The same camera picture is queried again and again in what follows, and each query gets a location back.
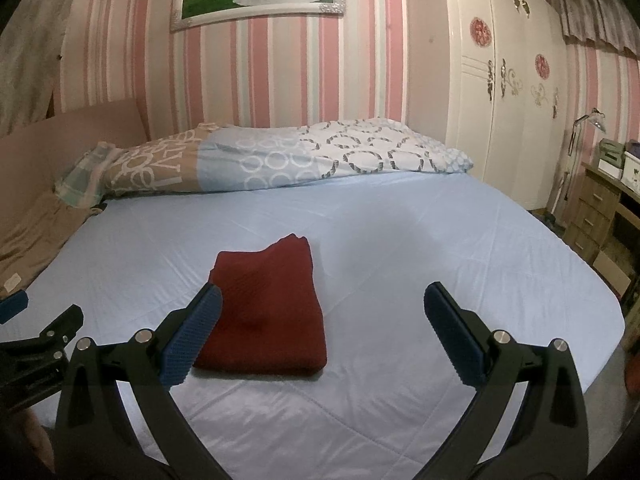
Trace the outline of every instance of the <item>white wardrobe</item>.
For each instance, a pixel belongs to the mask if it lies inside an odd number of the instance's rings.
[[[471,174],[546,206],[566,122],[566,47],[545,0],[407,0],[408,124]]]

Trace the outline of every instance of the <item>desk lamp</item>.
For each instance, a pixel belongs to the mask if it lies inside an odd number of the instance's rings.
[[[571,187],[571,175],[574,174],[575,166],[578,163],[578,155],[582,151],[582,143],[584,142],[584,138],[582,136],[583,128],[578,128],[585,121],[593,124],[597,129],[599,129],[603,134],[607,134],[607,129],[604,125],[605,115],[599,111],[597,108],[594,108],[590,114],[583,115],[582,117],[576,119],[574,121],[574,127],[571,132],[571,139],[569,140],[569,148],[567,149],[567,157],[565,161],[564,167],[564,175],[562,176],[562,180],[560,181],[560,186],[558,187],[558,194],[556,195],[556,200],[554,202],[554,206],[551,209],[551,213],[545,214],[545,224],[547,225],[555,225],[556,224],[556,216],[554,215],[556,212],[556,207],[558,206],[558,201],[560,200],[560,195],[562,194],[562,190],[564,189],[564,184],[569,183],[566,186],[566,191],[564,194],[564,199],[568,200],[569,197],[569,188]]]

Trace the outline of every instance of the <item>floor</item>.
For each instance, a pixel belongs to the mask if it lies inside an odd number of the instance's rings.
[[[613,447],[638,406],[626,394],[625,357],[625,351],[618,346],[584,394],[589,423],[589,471]]]

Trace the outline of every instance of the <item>blue clip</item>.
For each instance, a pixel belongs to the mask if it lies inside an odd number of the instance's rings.
[[[8,298],[0,301],[0,324],[5,324],[13,316],[20,314],[29,304],[29,297],[25,290],[14,292]]]

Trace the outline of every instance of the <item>metal screw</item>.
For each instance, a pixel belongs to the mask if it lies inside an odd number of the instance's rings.
[[[500,344],[507,344],[509,341],[511,341],[511,336],[509,335],[509,333],[505,332],[504,330],[497,330],[496,332],[494,332],[494,339],[500,343]]]
[[[151,330],[148,330],[146,328],[143,328],[142,330],[138,330],[136,332],[136,341],[139,343],[146,343],[148,341],[151,341],[151,338],[154,336],[154,333],[151,332]]]
[[[556,350],[558,350],[559,352],[564,352],[567,348],[569,348],[569,345],[566,343],[564,339],[555,339],[554,346],[556,347]]]
[[[76,343],[76,348],[78,350],[86,350],[89,346],[91,346],[91,340],[88,337],[83,337]]]

